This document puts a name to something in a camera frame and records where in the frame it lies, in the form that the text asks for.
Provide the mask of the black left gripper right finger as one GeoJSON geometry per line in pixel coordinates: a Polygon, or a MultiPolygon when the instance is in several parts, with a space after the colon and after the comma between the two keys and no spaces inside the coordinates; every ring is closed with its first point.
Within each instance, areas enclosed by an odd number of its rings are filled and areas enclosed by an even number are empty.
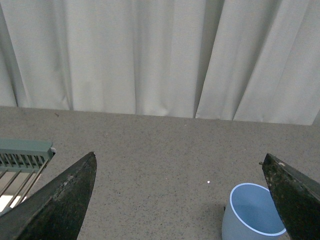
{"type": "Polygon", "coordinates": [[[276,210],[292,240],[320,238],[320,184],[268,153],[262,171],[276,210]]]}

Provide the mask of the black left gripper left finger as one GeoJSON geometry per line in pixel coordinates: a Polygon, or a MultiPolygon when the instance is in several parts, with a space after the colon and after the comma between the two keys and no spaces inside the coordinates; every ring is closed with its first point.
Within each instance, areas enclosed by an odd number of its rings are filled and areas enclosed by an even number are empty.
{"type": "Polygon", "coordinates": [[[2,240],[75,240],[94,189],[97,160],[89,152],[0,217],[2,240]]]}

